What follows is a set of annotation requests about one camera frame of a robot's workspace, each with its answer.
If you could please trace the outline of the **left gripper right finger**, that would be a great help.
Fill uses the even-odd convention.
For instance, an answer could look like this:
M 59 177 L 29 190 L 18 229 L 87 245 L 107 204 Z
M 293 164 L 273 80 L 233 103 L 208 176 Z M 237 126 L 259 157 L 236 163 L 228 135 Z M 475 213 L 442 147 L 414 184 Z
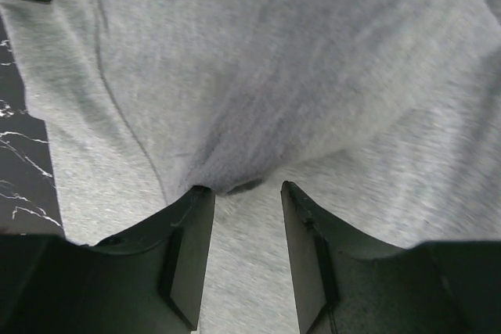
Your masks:
M 380 241 L 293 182 L 281 188 L 303 333 L 497 333 L 500 244 Z

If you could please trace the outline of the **grey t shirt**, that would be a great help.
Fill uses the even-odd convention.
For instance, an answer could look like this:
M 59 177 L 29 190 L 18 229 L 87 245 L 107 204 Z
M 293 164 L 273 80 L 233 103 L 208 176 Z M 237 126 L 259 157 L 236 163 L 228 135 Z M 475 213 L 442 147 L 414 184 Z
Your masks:
M 4 0 L 67 236 L 218 194 L 201 333 L 296 333 L 280 187 L 411 246 L 500 237 L 500 0 Z

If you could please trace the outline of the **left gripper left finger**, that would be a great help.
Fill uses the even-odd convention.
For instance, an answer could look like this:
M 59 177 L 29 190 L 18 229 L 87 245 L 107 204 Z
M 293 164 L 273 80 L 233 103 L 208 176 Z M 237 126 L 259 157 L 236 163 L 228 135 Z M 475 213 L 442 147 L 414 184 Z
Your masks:
M 2 236 L 2 332 L 194 332 L 213 218 L 214 193 L 194 187 L 94 246 Z

